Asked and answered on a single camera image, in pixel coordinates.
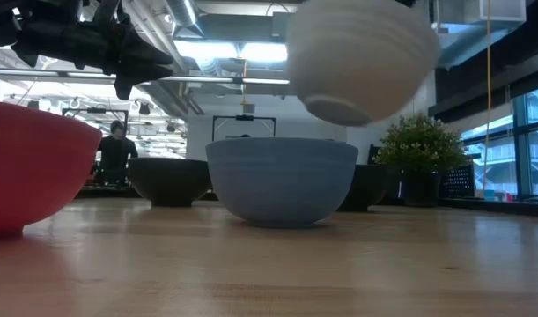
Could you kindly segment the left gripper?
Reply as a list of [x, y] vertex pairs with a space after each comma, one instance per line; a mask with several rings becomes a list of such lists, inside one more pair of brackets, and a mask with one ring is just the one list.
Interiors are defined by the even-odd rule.
[[[79, 70], [99, 68], [106, 75], [116, 74], [114, 88], [120, 100], [127, 100], [134, 85], [170, 77], [173, 71], [159, 65], [172, 64], [171, 55], [155, 48], [137, 33], [127, 14], [114, 18], [109, 33], [101, 33], [93, 22], [58, 24], [47, 19], [16, 20], [16, 42], [11, 49], [24, 63], [35, 67], [41, 55], [71, 62]], [[124, 61], [158, 65], [136, 65]]]

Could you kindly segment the blue-grey bowl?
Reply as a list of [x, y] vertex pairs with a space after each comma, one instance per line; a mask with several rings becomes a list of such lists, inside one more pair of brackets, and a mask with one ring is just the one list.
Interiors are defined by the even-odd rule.
[[330, 217], [347, 196], [358, 148], [325, 139], [245, 137], [205, 147], [217, 199], [264, 227], [306, 227]]

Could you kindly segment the white ribbed bowl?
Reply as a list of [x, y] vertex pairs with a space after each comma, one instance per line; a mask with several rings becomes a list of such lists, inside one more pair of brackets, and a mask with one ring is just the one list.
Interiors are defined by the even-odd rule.
[[417, 93], [441, 46], [427, 18], [396, 0], [309, 0], [286, 28], [291, 88], [315, 117], [357, 127]]

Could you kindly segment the black bowl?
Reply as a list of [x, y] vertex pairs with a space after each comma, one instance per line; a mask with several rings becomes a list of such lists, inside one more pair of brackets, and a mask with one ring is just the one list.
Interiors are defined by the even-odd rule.
[[208, 163], [185, 158], [131, 158], [128, 177], [155, 207], [190, 207], [211, 189]]
[[350, 191], [339, 211], [367, 211], [373, 205], [399, 205], [399, 169], [381, 165], [356, 165]]

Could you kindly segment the long ceiling tube light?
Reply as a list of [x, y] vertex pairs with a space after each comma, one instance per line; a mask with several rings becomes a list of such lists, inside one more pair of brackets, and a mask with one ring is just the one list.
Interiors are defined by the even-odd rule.
[[[104, 75], [96, 72], [78, 72], [64, 70], [28, 70], [28, 69], [3, 69], [0, 68], [0, 79], [40, 81], [64, 81], [64, 82], [112, 82], [116, 75]], [[287, 79], [271, 79], [256, 77], [203, 77], [203, 76], [171, 76], [161, 78], [160, 81], [173, 81], [182, 83], [199, 84], [236, 84], [236, 85], [288, 85]]]

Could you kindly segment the bright ceiling light panel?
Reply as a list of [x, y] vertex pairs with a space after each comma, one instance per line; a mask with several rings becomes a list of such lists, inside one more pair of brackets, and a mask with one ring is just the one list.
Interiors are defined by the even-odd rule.
[[179, 53], [195, 60], [240, 58], [253, 62], [285, 62], [287, 48], [281, 43], [219, 41], [174, 41]]

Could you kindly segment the person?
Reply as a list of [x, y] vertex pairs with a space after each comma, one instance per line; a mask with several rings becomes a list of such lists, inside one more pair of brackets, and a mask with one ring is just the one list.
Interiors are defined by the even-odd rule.
[[98, 150], [101, 154], [95, 180], [99, 184], [112, 183], [118, 187], [126, 183], [129, 159], [137, 158], [136, 144], [125, 137], [124, 125], [114, 120], [109, 136], [103, 137]]

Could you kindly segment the large red bowl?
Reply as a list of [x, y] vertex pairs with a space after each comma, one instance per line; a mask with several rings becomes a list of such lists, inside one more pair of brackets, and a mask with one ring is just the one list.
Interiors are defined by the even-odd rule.
[[20, 235], [72, 201], [101, 138], [84, 122], [0, 102], [0, 237]]

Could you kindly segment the potted green plant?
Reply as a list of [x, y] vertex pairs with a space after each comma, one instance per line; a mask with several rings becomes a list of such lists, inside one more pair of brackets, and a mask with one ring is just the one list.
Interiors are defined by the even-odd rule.
[[401, 197], [410, 207], [437, 206], [442, 176], [468, 163], [460, 135], [423, 113], [402, 116], [381, 143], [373, 159], [402, 172]]

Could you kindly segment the black perforated panel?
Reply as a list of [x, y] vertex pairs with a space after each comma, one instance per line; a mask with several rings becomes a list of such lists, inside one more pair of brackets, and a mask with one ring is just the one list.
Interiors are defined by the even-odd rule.
[[440, 198], [472, 198], [475, 196], [474, 167], [470, 164], [444, 173], [439, 184]]

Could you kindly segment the round silver air duct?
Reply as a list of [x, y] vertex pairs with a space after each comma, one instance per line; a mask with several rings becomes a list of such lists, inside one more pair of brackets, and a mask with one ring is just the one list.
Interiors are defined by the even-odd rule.
[[177, 26], [193, 26], [198, 21], [195, 0], [165, 0], [166, 9]]

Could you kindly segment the large rectangular air duct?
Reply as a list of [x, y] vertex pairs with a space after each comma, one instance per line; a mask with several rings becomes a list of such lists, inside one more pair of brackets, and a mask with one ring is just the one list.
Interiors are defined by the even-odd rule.
[[431, 0], [438, 66], [450, 69], [503, 39], [527, 21], [531, 0]]

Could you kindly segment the black table edge rail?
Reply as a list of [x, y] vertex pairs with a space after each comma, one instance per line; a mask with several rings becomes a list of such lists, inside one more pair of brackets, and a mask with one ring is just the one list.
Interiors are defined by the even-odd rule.
[[[140, 198], [140, 195], [133, 188], [89, 188], [81, 189], [76, 195], [76, 199], [82, 198]], [[538, 217], [538, 203], [492, 202], [471, 199], [439, 199], [438, 206], [462, 210], [480, 210], [509, 215]]]

